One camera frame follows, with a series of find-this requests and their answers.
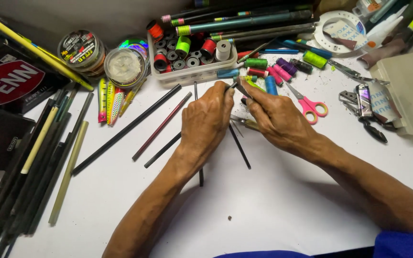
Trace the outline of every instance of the white table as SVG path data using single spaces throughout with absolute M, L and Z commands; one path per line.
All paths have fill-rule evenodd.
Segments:
M 277 56 L 267 55 L 267 58 L 274 62 Z M 354 58 L 335 60 L 368 74 Z M 199 96 L 213 84 L 199 84 Z M 292 82 L 309 99 L 322 101 L 328 106 L 328 116 L 320 118 L 314 126 L 318 132 L 413 188 L 413 140 L 373 124 L 384 132 L 389 141 L 387 145 L 377 142 L 338 101 L 339 92 L 352 91 L 358 84 L 341 72 L 332 71 L 329 65 L 321 72 L 314 69 L 309 76 L 299 72 Z M 150 76 L 113 128 L 97 123 L 98 101 L 95 94 L 85 117 L 90 125 L 77 164 L 167 91 Z M 47 220 L 60 186 L 57 183 L 37 232 L 33 237 L 18 238 L 10 257 L 101 257 L 120 219 L 156 177 L 177 146 L 175 144 L 148 169 L 143 167 L 180 131 L 181 112 L 137 162 L 133 162 L 131 156 L 188 91 L 194 92 L 192 85 L 183 87 L 73 178 L 58 223 L 50 227 Z M 278 91 L 281 95 L 290 96 L 301 110 L 287 87 Z M 67 132 L 72 130 L 86 95 L 85 91 L 77 94 L 70 108 L 72 122 Z M 246 109 L 240 98 L 241 94 L 236 91 L 233 114 L 244 116 Z M 26 116 L 37 119 L 43 106 L 40 104 Z M 186 185 L 170 209 L 166 232 L 151 257 L 211 258 L 224 253 L 258 250 L 292 250 L 314 255 L 374 244 L 379 228 L 323 170 L 276 149 L 258 132 L 244 127 L 240 127 L 240 131 L 244 138 L 239 135 L 239 141 L 252 169 L 246 169 L 233 138 L 227 132 L 204 167 L 205 186 L 198 187 L 198 176 Z

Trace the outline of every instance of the forearm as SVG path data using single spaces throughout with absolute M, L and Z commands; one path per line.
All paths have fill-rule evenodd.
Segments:
M 195 164 L 179 147 L 154 181 L 122 218 L 103 258 L 133 258 L 157 231 L 158 220 L 194 173 Z
M 382 229 L 413 232 L 413 190 L 322 138 L 325 148 L 313 163 L 357 199 Z

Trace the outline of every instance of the blue thread spool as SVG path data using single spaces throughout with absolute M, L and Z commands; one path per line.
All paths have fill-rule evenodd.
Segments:
M 264 79 L 264 82 L 265 82 L 267 93 L 278 96 L 277 84 L 275 83 L 275 78 L 272 75 L 269 75 Z
M 234 76 L 238 76 L 240 72 L 238 71 L 238 68 L 234 68 L 218 70 L 216 74 L 218 79 L 228 79 L 233 78 Z

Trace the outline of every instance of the wall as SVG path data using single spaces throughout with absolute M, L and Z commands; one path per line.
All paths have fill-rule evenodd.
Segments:
M 110 48 L 126 35 L 146 34 L 150 20 L 177 13 L 190 0 L 0 0 L 0 17 L 50 51 L 67 33 L 85 28 Z

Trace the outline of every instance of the right hand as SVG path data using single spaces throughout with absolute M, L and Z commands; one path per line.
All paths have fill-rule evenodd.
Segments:
M 246 105 L 262 135 L 277 148 L 314 161 L 313 155 L 322 152 L 327 138 L 312 128 L 293 101 L 264 93 L 244 80 L 241 85 L 253 97 L 246 100 Z

